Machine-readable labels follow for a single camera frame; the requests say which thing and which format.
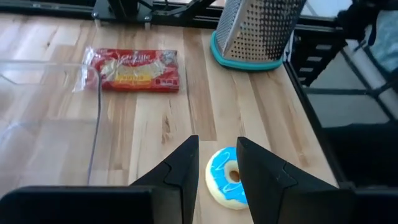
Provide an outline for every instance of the cheese grater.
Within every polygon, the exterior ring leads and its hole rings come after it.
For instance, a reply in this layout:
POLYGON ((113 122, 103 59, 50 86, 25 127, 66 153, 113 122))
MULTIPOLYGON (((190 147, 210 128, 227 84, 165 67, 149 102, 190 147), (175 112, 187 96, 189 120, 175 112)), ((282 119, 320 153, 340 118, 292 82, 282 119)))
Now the cheese grater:
POLYGON ((282 55, 305 0, 227 0, 211 51, 218 63, 243 70, 270 70, 282 55))

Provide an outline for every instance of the snack package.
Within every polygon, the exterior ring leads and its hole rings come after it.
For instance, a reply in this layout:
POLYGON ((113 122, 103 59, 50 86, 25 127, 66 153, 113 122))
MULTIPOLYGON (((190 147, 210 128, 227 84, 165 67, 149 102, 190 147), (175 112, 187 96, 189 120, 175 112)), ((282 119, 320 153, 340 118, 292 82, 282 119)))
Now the snack package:
MULTIPOLYGON (((83 63, 98 71, 104 90, 176 92, 180 86, 176 50, 87 48, 83 63)), ((85 87, 97 84, 94 73, 84 79, 85 87)))

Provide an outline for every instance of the donut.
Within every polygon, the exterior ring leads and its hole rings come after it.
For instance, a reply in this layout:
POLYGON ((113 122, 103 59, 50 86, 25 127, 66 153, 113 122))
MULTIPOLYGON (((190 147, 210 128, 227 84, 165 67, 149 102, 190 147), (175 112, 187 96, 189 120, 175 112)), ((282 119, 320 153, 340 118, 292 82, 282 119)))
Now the donut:
POLYGON ((236 147, 216 152, 206 166, 206 184, 214 199, 235 210, 248 207, 242 182, 239 179, 236 147))

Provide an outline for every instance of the table edge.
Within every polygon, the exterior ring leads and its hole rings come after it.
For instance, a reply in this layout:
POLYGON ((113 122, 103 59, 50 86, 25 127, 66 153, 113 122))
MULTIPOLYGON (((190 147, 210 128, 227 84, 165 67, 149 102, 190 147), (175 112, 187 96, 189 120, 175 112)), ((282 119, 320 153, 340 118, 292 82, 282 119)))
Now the table edge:
POLYGON ((330 166, 330 169, 335 176, 336 182, 339 187, 343 187, 348 182, 348 179, 346 178, 339 162, 336 159, 336 155, 332 149, 330 141, 327 140, 326 135, 322 130, 322 126, 318 119, 318 116, 315 113, 315 110, 313 109, 310 100, 308 99, 307 95, 304 92, 304 89, 300 84, 299 78, 294 70, 293 65, 290 62, 284 62, 283 64, 290 78, 290 81, 293 84, 294 90, 303 106, 304 112, 307 115, 313 132, 319 142, 319 145, 322 148, 323 154, 328 161, 328 165, 330 166))

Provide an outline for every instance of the butcher block countertop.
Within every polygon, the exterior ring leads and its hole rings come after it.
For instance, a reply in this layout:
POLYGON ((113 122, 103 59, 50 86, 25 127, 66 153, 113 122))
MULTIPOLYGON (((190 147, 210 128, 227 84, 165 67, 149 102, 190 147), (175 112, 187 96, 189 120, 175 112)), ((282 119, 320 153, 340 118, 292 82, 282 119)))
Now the butcher block countertop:
POLYGON ((103 92, 111 152, 101 175, 128 185, 155 167, 192 134, 200 139, 200 177, 194 223, 252 223, 249 210, 219 205, 205 184, 205 166, 219 149, 246 136, 293 165, 336 185, 300 100, 283 66, 248 74, 218 65, 212 30, 107 24, 0 15, 0 59, 81 63, 85 48, 178 51, 178 93, 103 92))

